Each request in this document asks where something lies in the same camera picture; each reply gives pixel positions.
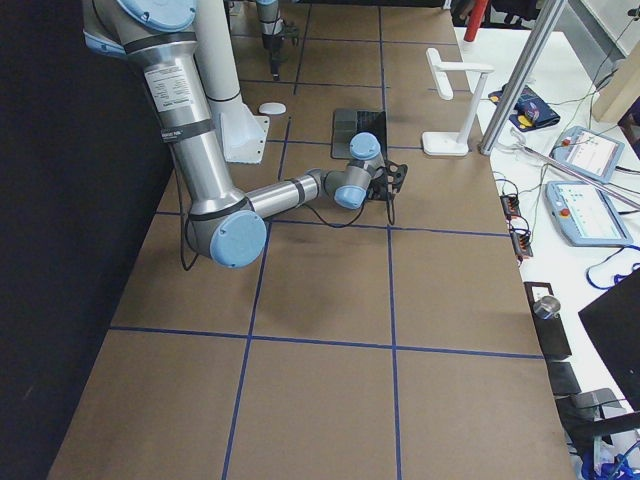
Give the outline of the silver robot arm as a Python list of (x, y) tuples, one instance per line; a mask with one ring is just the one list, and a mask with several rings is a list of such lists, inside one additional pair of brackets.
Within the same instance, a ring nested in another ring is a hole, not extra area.
[(274, 81), (279, 81), (281, 66), (287, 61), (284, 45), (290, 41), (292, 46), (296, 47), (300, 31), (294, 23), (283, 18), (278, 0), (257, 0), (256, 9), (262, 45), (268, 54), (270, 74)]
[(196, 254), (228, 268), (252, 263), (266, 220), (329, 197), (361, 211), (389, 169), (378, 139), (359, 133), (341, 170), (312, 169), (254, 191), (237, 188), (232, 163), (261, 160), (269, 121), (244, 103), (224, 5), (219, 1), (86, 1), (87, 46), (137, 66), (182, 176), (191, 206), (182, 237)]

